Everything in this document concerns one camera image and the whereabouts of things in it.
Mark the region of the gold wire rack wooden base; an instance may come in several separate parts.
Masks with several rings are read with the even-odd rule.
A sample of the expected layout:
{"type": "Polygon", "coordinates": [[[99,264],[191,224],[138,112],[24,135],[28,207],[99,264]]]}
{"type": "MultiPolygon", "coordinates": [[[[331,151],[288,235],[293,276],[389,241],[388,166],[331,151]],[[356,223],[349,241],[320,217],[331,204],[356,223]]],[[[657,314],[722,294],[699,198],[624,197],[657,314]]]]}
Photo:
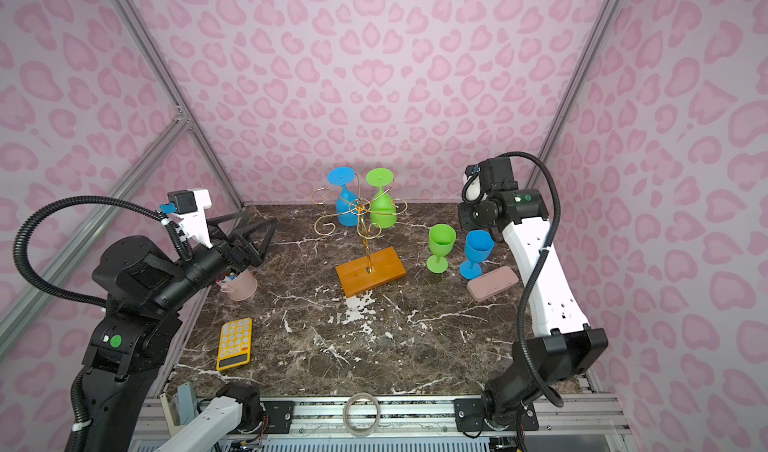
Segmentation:
{"type": "MultiPolygon", "coordinates": [[[[354,229],[356,234],[361,238],[364,247],[364,255],[335,267],[342,290],[348,298],[385,285],[406,275],[406,269],[392,246],[379,251],[373,251],[371,249],[371,242],[378,238],[386,229],[381,229],[378,225],[373,224],[370,218],[370,202],[374,198],[377,188],[368,184],[366,176],[361,178],[358,173],[357,175],[359,177],[359,183],[356,184],[353,182],[349,188],[359,196],[357,206],[359,222],[358,226],[348,228],[354,229]]],[[[389,188],[389,194],[393,186],[394,182],[389,188]]],[[[338,194],[340,194],[340,188],[338,191],[333,191],[328,187],[317,188],[311,194],[312,202],[316,205],[326,204],[327,194],[333,195],[336,202],[338,194]]],[[[398,219],[400,215],[408,210],[408,204],[401,198],[395,198],[393,196],[392,198],[397,207],[398,219]]],[[[334,234],[338,225],[341,224],[338,222],[336,218],[336,210],[334,210],[334,212],[330,214],[318,217],[313,224],[313,228],[318,236],[326,237],[334,234]]]]}

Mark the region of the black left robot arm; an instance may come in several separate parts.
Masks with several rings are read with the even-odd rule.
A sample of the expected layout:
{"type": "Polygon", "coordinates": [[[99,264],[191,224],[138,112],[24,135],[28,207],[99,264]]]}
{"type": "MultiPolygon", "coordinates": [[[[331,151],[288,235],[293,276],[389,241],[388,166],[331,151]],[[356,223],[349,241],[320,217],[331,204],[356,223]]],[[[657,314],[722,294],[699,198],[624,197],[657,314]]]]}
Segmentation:
{"type": "Polygon", "coordinates": [[[245,224],[230,233],[223,217],[206,225],[210,245],[198,244],[177,260],[151,239],[132,235],[109,246],[92,274],[107,292],[104,318],[87,345],[83,367],[70,389],[75,423],[69,451],[129,448],[149,389],[182,325],[180,309],[227,271],[260,266],[278,230],[275,218],[245,224]]]}

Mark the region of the green wine glass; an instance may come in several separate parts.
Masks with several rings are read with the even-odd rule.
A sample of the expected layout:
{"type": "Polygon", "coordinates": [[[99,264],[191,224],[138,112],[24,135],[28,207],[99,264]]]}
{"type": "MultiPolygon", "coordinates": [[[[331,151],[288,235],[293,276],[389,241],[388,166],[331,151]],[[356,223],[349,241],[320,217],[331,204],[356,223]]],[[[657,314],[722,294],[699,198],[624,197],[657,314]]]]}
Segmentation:
{"type": "Polygon", "coordinates": [[[431,255],[426,262],[429,271],[440,274],[448,269],[447,256],[452,252],[456,238],[455,229],[448,224],[436,224],[430,228],[428,246],[431,255]]]}
{"type": "Polygon", "coordinates": [[[366,175],[369,185],[376,187],[377,192],[370,202],[371,222],[381,229],[387,229],[396,224],[397,207],[389,194],[389,188],[394,182],[394,174],[387,168],[375,168],[366,175]]]}

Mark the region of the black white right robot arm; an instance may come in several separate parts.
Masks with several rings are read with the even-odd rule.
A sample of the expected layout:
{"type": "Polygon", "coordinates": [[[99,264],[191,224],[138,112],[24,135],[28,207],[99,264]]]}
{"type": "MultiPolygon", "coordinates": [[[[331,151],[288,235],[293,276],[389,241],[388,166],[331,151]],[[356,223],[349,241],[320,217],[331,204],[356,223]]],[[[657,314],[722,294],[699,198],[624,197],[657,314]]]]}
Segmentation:
{"type": "Polygon", "coordinates": [[[523,418],[534,402],[562,407],[555,384],[586,372],[609,345],[578,305],[554,247],[562,218],[555,180],[538,157],[505,152],[464,171],[458,217],[468,234],[484,232],[510,249],[522,282],[514,325],[512,363],[490,379],[481,393],[485,428],[513,427],[523,434],[523,418]]]}

